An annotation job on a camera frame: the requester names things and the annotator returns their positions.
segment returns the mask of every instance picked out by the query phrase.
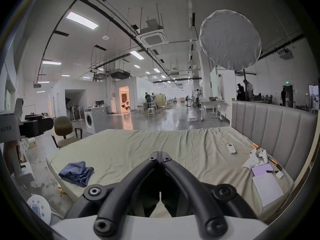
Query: computer monitor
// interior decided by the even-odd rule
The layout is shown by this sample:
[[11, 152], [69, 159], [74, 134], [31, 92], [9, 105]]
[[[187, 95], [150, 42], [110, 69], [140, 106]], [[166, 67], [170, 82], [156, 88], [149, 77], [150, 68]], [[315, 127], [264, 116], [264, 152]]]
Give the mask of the computer monitor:
[[104, 105], [104, 101], [103, 100], [96, 100], [96, 106], [101, 106]]

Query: mattress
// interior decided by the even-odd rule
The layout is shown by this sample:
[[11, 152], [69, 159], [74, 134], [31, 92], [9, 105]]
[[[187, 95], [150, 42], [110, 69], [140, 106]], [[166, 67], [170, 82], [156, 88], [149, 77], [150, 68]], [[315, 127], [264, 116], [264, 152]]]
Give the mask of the mattress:
[[[234, 145], [236, 154], [230, 154], [227, 143]], [[82, 195], [84, 188], [58, 176], [68, 163], [85, 161], [86, 166], [94, 168], [88, 185], [109, 185], [120, 182], [152, 152], [165, 151], [201, 182], [233, 185], [263, 221], [286, 202], [294, 181], [283, 170], [284, 176], [276, 180], [284, 195], [262, 207], [261, 198], [252, 180], [253, 174], [242, 167], [249, 158], [251, 144], [249, 138], [229, 126], [174, 131], [107, 129], [57, 149], [47, 156], [47, 164], [63, 190], [76, 200]], [[165, 217], [167, 214], [160, 203], [152, 216]]]

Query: air conditioner remote control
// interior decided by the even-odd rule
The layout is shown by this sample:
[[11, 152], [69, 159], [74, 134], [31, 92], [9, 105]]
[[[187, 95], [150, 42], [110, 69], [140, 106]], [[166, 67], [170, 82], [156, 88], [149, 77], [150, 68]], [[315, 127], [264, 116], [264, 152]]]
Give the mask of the air conditioner remote control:
[[226, 147], [228, 148], [231, 154], [237, 153], [236, 149], [234, 148], [233, 144], [227, 144]]

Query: shiny floor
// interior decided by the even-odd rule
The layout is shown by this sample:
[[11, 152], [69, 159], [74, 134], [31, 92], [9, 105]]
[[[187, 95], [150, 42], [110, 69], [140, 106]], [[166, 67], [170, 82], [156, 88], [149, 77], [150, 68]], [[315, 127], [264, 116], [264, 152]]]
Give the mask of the shiny floor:
[[[197, 121], [189, 122], [188, 117], [197, 117]], [[176, 106], [164, 111], [157, 110], [156, 115], [148, 118], [147, 114], [138, 112], [127, 112], [122, 114], [113, 114], [108, 116], [108, 128], [126, 129], [126, 130], [150, 130], [150, 131], [172, 131], [172, 130], [191, 130], [208, 127], [229, 126], [228, 120], [220, 121], [219, 118], [211, 118], [210, 114], [204, 114], [204, 122], [201, 122], [201, 111], [199, 108]], [[86, 129], [85, 120], [73, 122], [74, 127], [82, 127], [82, 138], [90, 134]], [[59, 214], [64, 216], [73, 201], [65, 194], [60, 193], [58, 181], [50, 172], [46, 156], [56, 150], [56, 146], [51, 138], [53, 130], [45, 132], [36, 137], [37, 146], [26, 151], [27, 157], [33, 169], [35, 180], [26, 186], [26, 189], [20, 187], [19, 190], [25, 198], [31, 194], [38, 194], [46, 198], [50, 206]]]

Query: gray headboard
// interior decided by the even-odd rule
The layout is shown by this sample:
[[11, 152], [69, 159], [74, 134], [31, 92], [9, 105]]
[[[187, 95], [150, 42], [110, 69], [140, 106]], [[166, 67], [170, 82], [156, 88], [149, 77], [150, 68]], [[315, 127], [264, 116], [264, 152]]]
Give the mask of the gray headboard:
[[317, 116], [258, 102], [232, 101], [231, 127], [272, 155], [295, 181], [308, 157]]

